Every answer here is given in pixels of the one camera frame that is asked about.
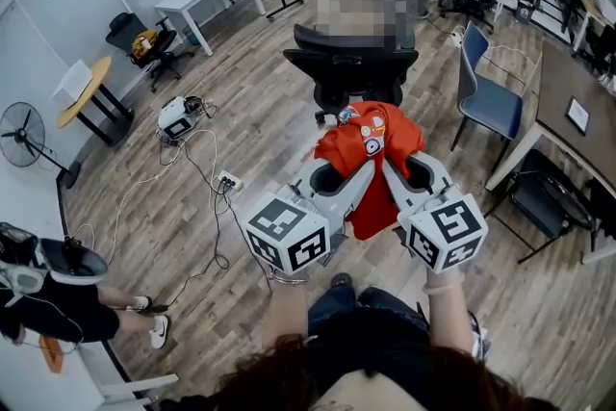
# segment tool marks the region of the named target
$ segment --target round wooden table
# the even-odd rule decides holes
[[[68,125],[73,120],[73,118],[77,117],[77,119],[79,119],[84,125],[86,125],[86,127],[88,127],[94,135],[96,135],[107,145],[115,145],[120,142],[124,138],[124,136],[126,136],[135,116],[132,110],[124,107],[116,99],[116,97],[113,96],[112,93],[103,85],[103,81],[105,80],[105,77],[107,77],[111,65],[112,58],[104,57],[92,67],[90,67],[90,70],[92,72],[92,80],[88,83],[79,99],[67,109],[60,112],[60,114],[58,115],[58,119],[56,120],[56,125],[59,129],[66,127],[66,125]],[[105,104],[96,97],[95,93],[98,90],[100,90],[103,96],[105,96],[110,101],[110,103],[119,110],[119,112],[121,113],[120,120],[118,120],[118,117],[114,115],[114,113],[111,112],[105,106]],[[82,113],[83,108],[89,101],[96,105],[96,107],[103,114],[105,114],[105,116],[114,124],[111,129],[113,131],[111,135],[108,135],[103,132]]]

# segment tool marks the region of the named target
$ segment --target red cloth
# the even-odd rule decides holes
[[[315,158],[327,160],[345,179],[374,160],[374,178],[357,210],[347,217],[357,239],[367,240],[397,220],[399,210],[381,171],[385,156],[408,180],[406,158],[422,149],[420,128],[398,107],[376,101],[348,105],[338,116],[338,128],[317,142]]]

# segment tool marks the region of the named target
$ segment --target bracelet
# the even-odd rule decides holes
[[[464,274],[460,272],[459,281],[453,284],[444,284],[442,286],[428,286],[427,283],[423,285],[423,292],[428,296],[442,295],[443,293],[452,290],[458,285],[464,282]]]
[[[274,273],[274,269],[272,269],[269,272],[268,279],[271,279],[272,281],[275,281],[276,283],[287,284],[287,285],[305,284],[308,281],[310,281],[310,278],[307,278],[307,279],[289,279],[287,277],[280,277],[280,276],[277,276]]]

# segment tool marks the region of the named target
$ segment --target yellow bag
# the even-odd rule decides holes
[[[133,57],[140,59],[147,53],[148,49],[146,49],[141,43],[142,39],[146,39],[150,45],[154,45],[157,37],[158,35],[154,30],[147,30],[143,33],[139,33],[135,38],[135,41],[133,41]]]

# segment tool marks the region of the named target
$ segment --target white paper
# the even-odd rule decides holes
[[[586,126],[588,125],[588,117],[589,114],[584,110],[578,101],[574,98],[571,102],[571,107],[569,107],[569,118],[576,123],[577,127],[579,127],[582,131],[586,131]]]

